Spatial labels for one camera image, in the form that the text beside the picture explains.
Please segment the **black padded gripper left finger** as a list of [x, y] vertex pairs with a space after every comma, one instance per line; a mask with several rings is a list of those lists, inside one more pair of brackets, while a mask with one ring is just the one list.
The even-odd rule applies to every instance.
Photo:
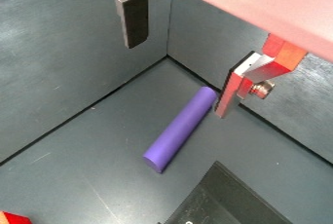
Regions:
[[124, 45], [132, 49], [148, 37], [148, 0], [115, 0]]

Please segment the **red metal gripper right finger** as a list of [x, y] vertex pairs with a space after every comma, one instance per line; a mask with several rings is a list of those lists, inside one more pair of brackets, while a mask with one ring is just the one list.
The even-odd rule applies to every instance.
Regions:
[[274, 87], [269, 79], [290, 73], [306, 54], [305, 49], [269, 34], [262, 52], [250, 52], [229, 70], [214, 109], [217, 116], [223, 118], [233, 103], [249, 94], [265, 99]]

